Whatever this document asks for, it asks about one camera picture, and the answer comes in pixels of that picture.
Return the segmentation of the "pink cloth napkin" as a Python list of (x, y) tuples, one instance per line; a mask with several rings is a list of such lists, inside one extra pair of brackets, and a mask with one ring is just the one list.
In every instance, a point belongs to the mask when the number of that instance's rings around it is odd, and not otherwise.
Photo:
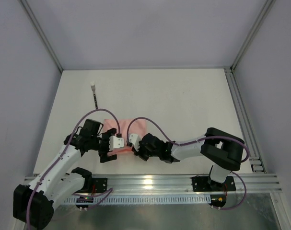
[[(127, 129), (132, 119), (119, 119), (119, 125), (121, 129), (121, 134), (124, 140), (127, 140)], [(104, 120), (104, 127), (103, 127), (103, 133), (108, 131), (109, 129), (117, 128), (117, 123), (114, 119), (105, 119)], [(141, 138), (147, 134), (147, 123), (145, 120), (137, 120), (133, 122), (133, 124), (130, 126), (129, 134), (134, 133), (138, 134)], [(110, 152), (108, 155), (114, 155), (114, 154), (133, 154), (131, 147), (125, 146), (123, 149), (116, 149), (112, 152)]]

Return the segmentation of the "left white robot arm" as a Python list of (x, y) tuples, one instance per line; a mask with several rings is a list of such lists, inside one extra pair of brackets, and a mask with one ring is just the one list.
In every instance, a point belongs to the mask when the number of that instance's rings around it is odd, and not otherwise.
[(67, 171), (90, 150), (108, 158), (110, 140), (116, 136), (116, 128), (99, 134), (102, 123), (86, 119), (64, 140), (52, 162), (29, 184), (18, 185), (13, 192), (13, 217), (38, 230), (51, 221), (59, 205), (74, 193), (88, 193), (95, 189), (89, 170), (77, 167)]

